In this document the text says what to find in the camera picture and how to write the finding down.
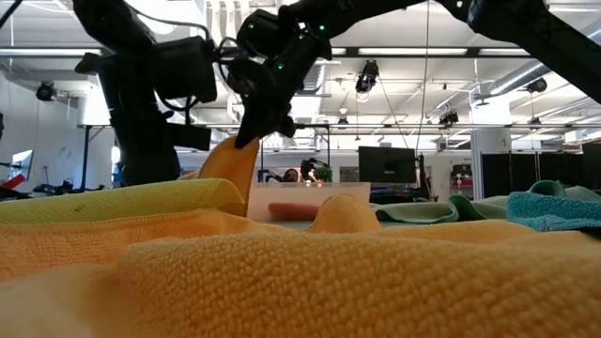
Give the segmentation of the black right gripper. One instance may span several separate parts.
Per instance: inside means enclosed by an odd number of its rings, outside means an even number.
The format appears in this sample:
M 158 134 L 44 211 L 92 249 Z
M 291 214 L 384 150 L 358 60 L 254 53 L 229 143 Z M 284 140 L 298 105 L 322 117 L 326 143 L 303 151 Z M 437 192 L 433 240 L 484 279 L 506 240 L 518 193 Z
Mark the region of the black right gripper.
M 266 58 L 264 66 L 270 82 L 267 86 L 261 85 L 258 93 L 253 95 L 252 111 L 243 116 L 235 139 L 237 149 L 274 131 L 287 138 L 295 135 L 295 121 L 288 115 L 290 101 L 301 89 L 305 76 L 321 56 L 322 42 L 262 40 L 253 49 Z

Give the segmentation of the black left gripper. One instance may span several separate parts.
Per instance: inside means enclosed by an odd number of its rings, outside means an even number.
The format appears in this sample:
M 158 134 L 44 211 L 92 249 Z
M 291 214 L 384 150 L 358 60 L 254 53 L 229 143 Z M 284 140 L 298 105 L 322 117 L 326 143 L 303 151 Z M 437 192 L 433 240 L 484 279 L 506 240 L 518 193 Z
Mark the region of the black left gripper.
M 117 167 L 123 186 L 171 181 L 180 175 L 174 143 L 149 76 L 154 52 L 150 47 L 116 54 L 86 53 L 75 67 L 78 73 L 98 77 L 121 149 Z M 133 155 L 152 155 L 148 172 L 147 157 Z

